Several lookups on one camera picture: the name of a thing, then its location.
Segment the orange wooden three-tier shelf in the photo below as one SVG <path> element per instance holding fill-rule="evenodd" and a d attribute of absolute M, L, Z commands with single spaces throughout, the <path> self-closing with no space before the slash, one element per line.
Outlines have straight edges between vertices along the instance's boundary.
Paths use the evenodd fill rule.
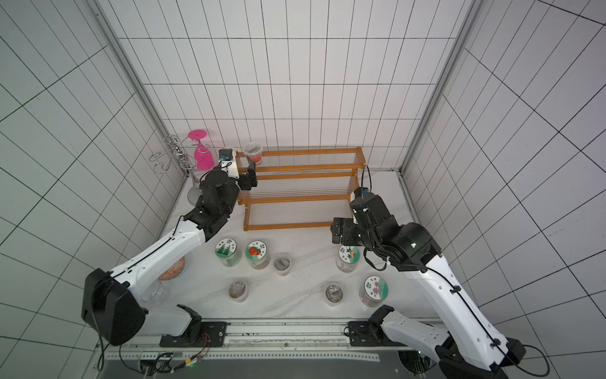
<path fill-rule="evenodd" d="M 366 166 L 361 147 L 316 148 L 262 153 L 256 189 L 240 194 L 245 207 L 243 230 L 257 232 L 328 227 L 331 221 L 254 224 L 255 205 L 349 201 L 358 188 L 358 172 Z"/>

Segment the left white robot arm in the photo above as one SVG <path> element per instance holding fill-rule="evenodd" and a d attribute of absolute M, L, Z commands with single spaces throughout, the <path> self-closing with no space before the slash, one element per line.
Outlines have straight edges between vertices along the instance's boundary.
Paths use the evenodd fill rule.
<path fill-rule="evenodd" d="M 199 344 L 203 332 L 198 313 L 183 305 L 144 305 L 144 294 L 174 263 L 217 235 L 241 191 L 257 184 L 255 163 L 244 174 L 234 160 L 207 172 L 196 205 L 173 229 L 127 262 L 109 271 L 98 268 L 86 277 L 83 321 L 111 346 L 148 335 L 168 336 L 184 346 Z"/>

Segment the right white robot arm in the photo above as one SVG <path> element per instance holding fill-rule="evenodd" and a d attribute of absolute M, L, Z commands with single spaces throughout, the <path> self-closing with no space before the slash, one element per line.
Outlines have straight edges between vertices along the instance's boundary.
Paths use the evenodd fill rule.
<path fill-rule="evenodd" d="M 400 225 L 383 199 L 359 187 L 352 218 L 334 218 L 334 244 L 360 246 L 414 282 L 444 326 L 412 320 L 382 305 L 369 318 L 378 343 L 411 347 L 434 361 L 447 378 L 505 378 L 506 366 L 521 363 L 526 348 L 500 333 L 460 285 L 437 241 L 414 222 Z"/>

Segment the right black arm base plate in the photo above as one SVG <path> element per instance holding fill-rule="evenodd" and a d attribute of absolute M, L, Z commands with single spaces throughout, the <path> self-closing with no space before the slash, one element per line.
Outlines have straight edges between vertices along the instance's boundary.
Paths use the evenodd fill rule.
<path fill-rule="evenodd" d="M 387 338 L 380 327 L 368 321 L 350 321 L 343 330 L 352 347 L 405 347 Z"/>

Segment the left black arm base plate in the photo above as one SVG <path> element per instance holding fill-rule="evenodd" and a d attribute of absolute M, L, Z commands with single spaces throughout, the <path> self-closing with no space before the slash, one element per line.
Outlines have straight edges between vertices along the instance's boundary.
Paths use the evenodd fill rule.
<path fill-rule="evenodd" d="M 222 347 L 227 334 L 227 322 L 194 322 L 181 336 L 163 335 L 160 347 L 199 348 Z"/>

